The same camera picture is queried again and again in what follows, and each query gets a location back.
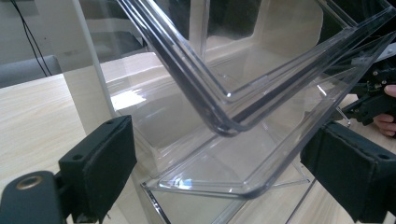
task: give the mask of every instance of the black clamp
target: black clamp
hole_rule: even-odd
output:
[[[130,116],[112,119],[60,160],[57,175],[21,176],[3,191],[0,223],[102,222],[136,164]]]
[[[301,161],[354,221],[396,215],[396,155],[333,121],[305,146]]]

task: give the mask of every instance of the clear plastic tray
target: clear plastic tray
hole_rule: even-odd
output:
[[[224,136],[256,127],[395,14],[381,0],[158,2],[119,0],[205,124]]]
[[[133,117],[136,148],[142,149],[137,157],[152,177],[149,189],[255,198],[273,186],[393,38],[350,51],[253,129],[233,138],[210,132],[163,67],[140,74],[147,80],[133,75],[108,86],[112,99],[127,92],[134,102],[117,111]]]

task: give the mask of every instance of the wooden surface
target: wooden surface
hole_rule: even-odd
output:
[[[0,89],[0,115],[0,191],[20,175],[38,170],[57,172],[57,160],[85,136],[62,75]],[[362,128],[354,121],[351,129],[396,151],[394,140],[381,135],[374,126]],[[281,193],[277,195],[287,203],[288,198],[282,196]],[[262,215],[262,209],[268,205],[260,201],[251,204],[248,210],[241,210],[232,223],[268,223],[268,217]],[[127,183],[109,217],[105,223],[148,223],[132,182]],[[394,219],[389,217],[388,220],[392,223]],[[317,183],[290,223],[353,222]]]

